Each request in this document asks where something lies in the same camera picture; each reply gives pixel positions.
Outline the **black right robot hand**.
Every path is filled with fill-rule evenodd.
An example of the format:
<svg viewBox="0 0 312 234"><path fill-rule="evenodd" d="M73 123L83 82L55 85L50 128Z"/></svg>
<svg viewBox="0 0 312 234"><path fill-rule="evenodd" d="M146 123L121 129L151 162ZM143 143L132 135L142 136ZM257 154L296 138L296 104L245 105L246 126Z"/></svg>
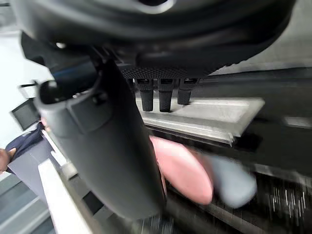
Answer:
<svg viewBox="0 0 312 234"><path fill-rule="evenodd" d="M152 107L153 80L179 79L185 104L202 75L274 43L293 0L13 0L25 57L47 67L35 105L66 157L115 214L166 204L152 143L122 69Z"/></svg>

